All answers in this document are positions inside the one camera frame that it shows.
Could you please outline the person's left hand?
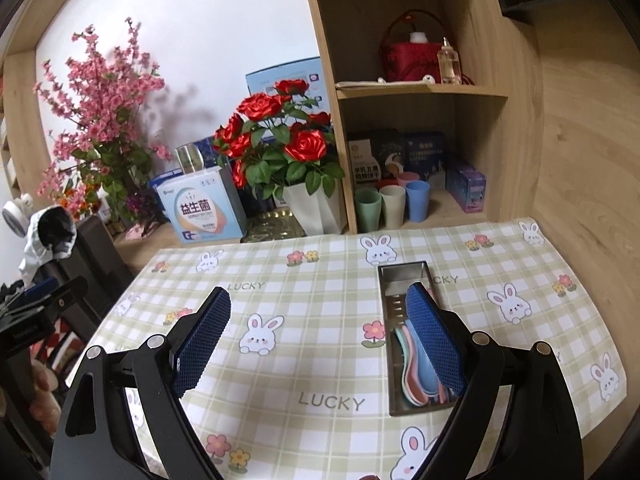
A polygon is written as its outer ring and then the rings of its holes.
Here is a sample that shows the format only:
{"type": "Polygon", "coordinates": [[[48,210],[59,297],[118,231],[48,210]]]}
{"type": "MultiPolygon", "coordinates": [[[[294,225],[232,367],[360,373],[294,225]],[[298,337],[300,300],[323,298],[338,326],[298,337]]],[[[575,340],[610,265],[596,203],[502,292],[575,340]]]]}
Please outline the person's left hand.
{"type": "Polygon", "coordinates": [[[43,430],[53,437],[58,431],[62,410],[53,393],[58,388],[58,378],[45,365],[32,361],[35,395],[30,404],[30,414],[40,422],[43,430]]]}

